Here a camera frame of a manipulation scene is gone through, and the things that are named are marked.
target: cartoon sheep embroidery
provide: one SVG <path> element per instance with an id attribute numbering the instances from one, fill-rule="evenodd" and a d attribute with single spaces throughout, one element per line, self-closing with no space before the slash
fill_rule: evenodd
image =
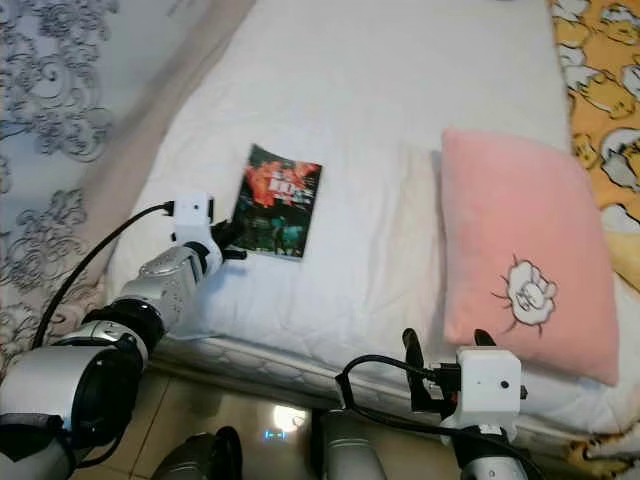
<path id="1" fill-rule="evenodd" d="M 509 303 L 515 320 L 504 333 L 513 330 L 518 322 L 530 327 L 538 327 L 542 336 L 542 324 L 549 320 L 555 309 L 553 298 L 557 293 L 556 285 L 546 280 L 540 269 L 527 260 L 518 261 L 513 257 L 513 266 L 509 269 L 509 278 L 502 277 L 507 284 L 507 295 L 491 295 Z"/>

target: white bedsheet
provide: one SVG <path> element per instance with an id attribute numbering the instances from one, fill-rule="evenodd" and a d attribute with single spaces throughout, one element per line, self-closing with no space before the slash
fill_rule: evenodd
<path id="1" fill-rule="evenodd" d="M 510 132 L 566 150 L 565 98 L 542 0 L 259 1 L 176 117 L 137 209 L 198 189 L 215 195 L 218 219 L 229 216 L 257 143 L 325 166 L 308 247 L 299 263 L 250 255 L 226 264 L 174 333 L 225 335 L 337 367 L 363 353 L 403 356 L 400 335 L 412 326 L 429 357 L 451 355 L 441 132 Z M 122 237 L 112 292 L 170 232 L 170 220 L 153 217 Z M 621 334 L 638 339 L 638 304 L 621 288 Z M 622 353 L 637 365 L 629 338 Z M 638 410 L 639 375 L 623 365 L 611 389 L 528 372 L 523 410 L 617 431 Z"/>

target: yellow patterned blanket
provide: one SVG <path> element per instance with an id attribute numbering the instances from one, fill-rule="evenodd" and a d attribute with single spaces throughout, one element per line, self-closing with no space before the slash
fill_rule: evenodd
<path id="1" fill-rule="evenodd" d="M 640 0 L 551 0 L 573 153 L 604 211 L 613 266 L 640 290 Z"/>

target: pink pillow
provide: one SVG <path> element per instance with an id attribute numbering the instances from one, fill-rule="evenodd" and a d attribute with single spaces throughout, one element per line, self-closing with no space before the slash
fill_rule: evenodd
<path id="1" fill-rule="evenodd" d="M 508 135 L 443 135 L 445 337 L 476 328 L 531 360 L 618 381 L 609 255 L 589 179 L 572 157 Z"/>

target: cartoon print fabric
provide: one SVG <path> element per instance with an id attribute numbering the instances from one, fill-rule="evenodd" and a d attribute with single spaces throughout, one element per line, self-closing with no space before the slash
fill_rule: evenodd
<path id="1" fill-rule="evenodd" d="M 550 0 L 574 155 L 604 211 L 613 266 L 640 290 L 640 0 Z"/>
<path id="2" fill-rule="evenodd" d="M 549 320 L 555 309 L 556 285 L 545 279 L 538 267 L 528 260 L 518 260 L 515 255 L 508 277 L 502 279 L 506 283 L 506 295 L 493 292 L 492 295 L 506 300 L 504 308 L 513 313 L 514 321 L 504 333 L 513 330 L 519 322 L 537 327 L 538 335 L 542 336 L 542 324 Z"/>

